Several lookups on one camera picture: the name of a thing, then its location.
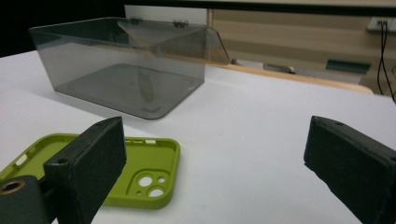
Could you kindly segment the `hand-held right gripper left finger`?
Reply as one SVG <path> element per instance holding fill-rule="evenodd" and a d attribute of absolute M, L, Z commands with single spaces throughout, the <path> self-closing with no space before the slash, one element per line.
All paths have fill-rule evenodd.
<path fill-rule="evenodd" d="M 93 124 L 44 164 L 59 224 L 91 224 L 127 161 L 122 118 Z"/>

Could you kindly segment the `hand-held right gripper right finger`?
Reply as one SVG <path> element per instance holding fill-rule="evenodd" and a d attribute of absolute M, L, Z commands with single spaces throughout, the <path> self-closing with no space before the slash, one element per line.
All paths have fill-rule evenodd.
<path fill-rule="evenodd" d="M 396 150 L 340 121 L 314 116 L 304 165 L 362 224 L 396 224 Z"/>

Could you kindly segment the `green phone case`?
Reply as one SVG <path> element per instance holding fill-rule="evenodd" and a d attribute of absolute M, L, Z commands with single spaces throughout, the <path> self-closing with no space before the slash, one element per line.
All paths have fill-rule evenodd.
<path fill-rule="evenodd" d="M 73 133 L 39 138 L 0 171 L 0 182 L 21 175 L 44 175 L 43 163 L 75 140 Z M 180 145 L 168 138 L 127 137 L 127 162 L 105 206 L 160 209 L 173 197 Z"/>

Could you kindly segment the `transparent grey plastic box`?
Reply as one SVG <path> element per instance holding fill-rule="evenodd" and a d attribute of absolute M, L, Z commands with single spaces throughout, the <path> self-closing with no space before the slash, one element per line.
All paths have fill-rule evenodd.
<path fill-rule="evenodd" d="M 228 64 L 219 33 L 202 24 L 100 18 L 30 29 L 52 88 L 141 119 L 167 115 Z"/>

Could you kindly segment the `white power strip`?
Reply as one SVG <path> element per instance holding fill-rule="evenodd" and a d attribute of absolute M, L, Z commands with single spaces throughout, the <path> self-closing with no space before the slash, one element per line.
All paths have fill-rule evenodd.
<path fill-rule="evenodd" d="M 372 17 L 367 25 L 367 30 L 380 31 L 381 26 L 388 28 L 389 32 L 396 33 L 396 17 Z"/>

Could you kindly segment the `light wooden desk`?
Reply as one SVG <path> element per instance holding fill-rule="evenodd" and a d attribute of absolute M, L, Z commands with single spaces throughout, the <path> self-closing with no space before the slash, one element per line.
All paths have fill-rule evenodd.
<path fill-rule="evenodd" d="M 242 65 L 396 93 L 396 33 L 368 31 L 370 16 L 208 10 L 231 58 Z"/>

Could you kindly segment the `white cabinet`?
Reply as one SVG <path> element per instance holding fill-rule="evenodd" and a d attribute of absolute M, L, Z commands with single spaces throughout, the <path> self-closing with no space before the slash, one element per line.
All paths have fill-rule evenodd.
<path fill-rule="evenodd" d="M 127 18 L 141 18 L 149 21 L 187 21 L 207 24 L 207 10 L 191 7 L 153 7 L 125 5 Z"/>

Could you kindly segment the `black metal crossbar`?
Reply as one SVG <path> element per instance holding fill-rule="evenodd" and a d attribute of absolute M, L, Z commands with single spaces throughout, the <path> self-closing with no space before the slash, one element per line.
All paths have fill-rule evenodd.
<path fill-rule="evenodd" d="M 122 0 L 124 5 L 396 17 L 396 0 Z"/>

